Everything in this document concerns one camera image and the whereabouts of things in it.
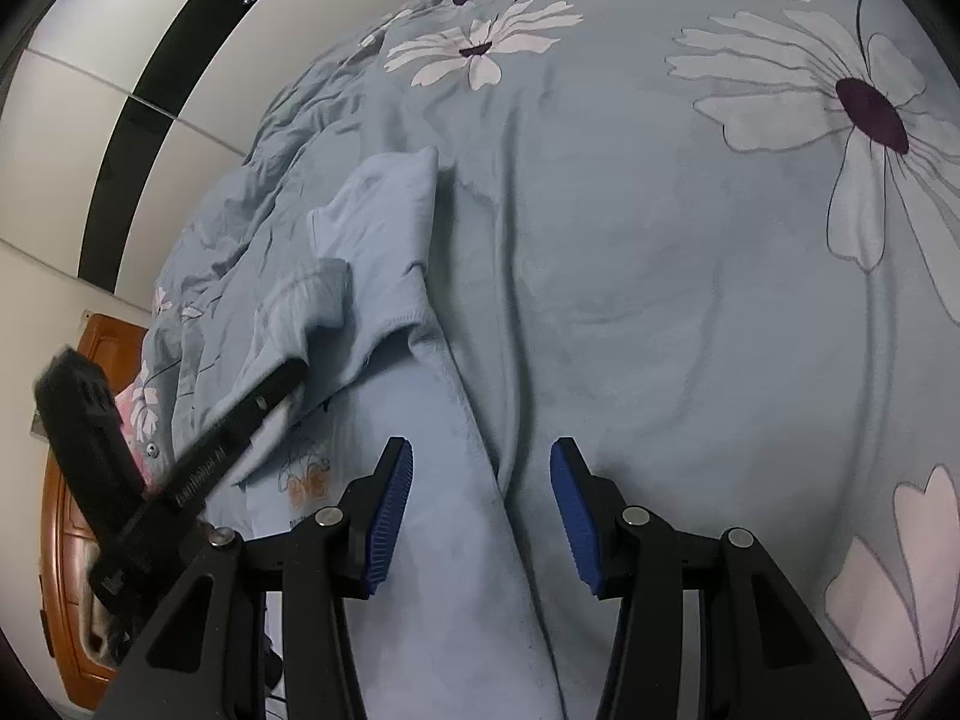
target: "black clamp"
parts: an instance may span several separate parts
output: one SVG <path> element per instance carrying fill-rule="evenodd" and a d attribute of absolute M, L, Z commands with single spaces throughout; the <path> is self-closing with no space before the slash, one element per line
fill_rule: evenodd
<path fill-rule="evenodd" d="M 597 720 L 673 720 L 683 591 L 701 594 L 700 720 L 868 720 L 856 687 L 800 596 L 752 533 L 675 531 L 594 476 L 573 439 L 550 479 L 580 578 L 622 598 Z"/>
<path fill-rule="evenodd" d="M 413 482 L 410 443 L 394 437 L 371 476 L 290 533 L 245 542 L 211 532 L 151 616 L 97 720 L 263 720 L 270 650 L 265 593 L 283 591 L 289 717 L 364 720 L 344 598 L 387 577 Z"/>

